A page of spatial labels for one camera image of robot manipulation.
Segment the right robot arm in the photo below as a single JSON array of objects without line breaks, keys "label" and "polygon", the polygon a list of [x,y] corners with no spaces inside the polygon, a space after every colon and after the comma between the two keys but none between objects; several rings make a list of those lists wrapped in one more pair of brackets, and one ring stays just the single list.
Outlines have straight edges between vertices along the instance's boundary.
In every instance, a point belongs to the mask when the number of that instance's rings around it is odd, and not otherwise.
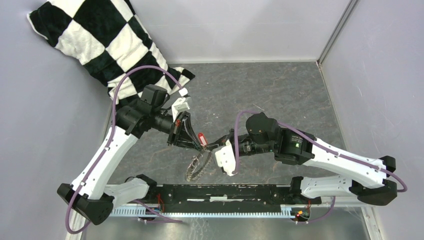
[{"label": "right robot arm", "polygon": [[232,129],[206,146],[229,176],[236,174],[240,157],[272,153],[285,165],[332,172],[327,177],[293,177],[288,196],[295,204],[319,197],[356,197],[368,205],[386,206],[398,195],[397,184],[390,180],[396,170],[396,160],[391,156],[370,158],[348,152],[263,112],[254,112],[245,127],[246,134],[239,135]]}]

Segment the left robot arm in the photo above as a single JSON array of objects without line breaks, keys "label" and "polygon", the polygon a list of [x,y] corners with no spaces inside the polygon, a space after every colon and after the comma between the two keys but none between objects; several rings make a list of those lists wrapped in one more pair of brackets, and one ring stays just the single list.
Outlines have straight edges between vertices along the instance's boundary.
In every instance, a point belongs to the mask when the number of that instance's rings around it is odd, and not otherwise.
[{"label": "left robot arm", "polygon": [[141,177],[115,186],[107,183],[129,149],[151,129],[165,133],[169,145],[202,150],[191,126],[188,90],[182,88],[177,93],[179,98],[170,106],[170,113],[163,107],[169,100],[168,92],[152,84],[144,88],[140,97],[117,110],[104,142],[89,164],[72,183],[62,183],[57,189],[70,209],[99,225],[121,205],[138,199],[145,204],[156,200],[157,190]]}]

